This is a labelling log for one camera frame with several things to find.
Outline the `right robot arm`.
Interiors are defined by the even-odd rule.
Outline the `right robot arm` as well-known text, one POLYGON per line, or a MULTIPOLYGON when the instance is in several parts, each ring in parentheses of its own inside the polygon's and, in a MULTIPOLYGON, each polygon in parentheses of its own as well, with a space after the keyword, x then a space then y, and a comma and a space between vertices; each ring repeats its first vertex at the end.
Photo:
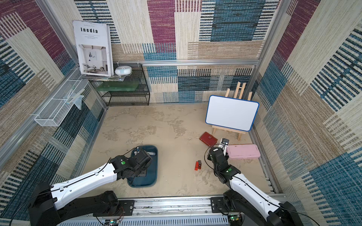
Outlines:
POLYGON ((214 175, 229 190, 223 194, 224 205, 232 212, 242 212, 259 226, 302 226, 296 208, 281 203, 251 183, 239 169, 230 165, 226 147, 209 147, 204 160, 212 162, 214 175))

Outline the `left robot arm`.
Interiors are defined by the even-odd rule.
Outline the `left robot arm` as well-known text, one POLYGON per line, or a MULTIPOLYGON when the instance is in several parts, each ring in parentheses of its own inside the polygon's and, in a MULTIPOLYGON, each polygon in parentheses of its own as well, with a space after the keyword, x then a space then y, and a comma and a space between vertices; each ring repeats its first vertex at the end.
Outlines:
POLYGON ((99 168, 77 178, 50 185, 39 184, 27 206, 32 226, 56 226, 63 221, 87 214, 115 216, 122 206, 113 191, 91 197, 83 195, 108 183, 131 180, 145 171, 151 156, 140 150, 132 157, 118 155, 99 168))

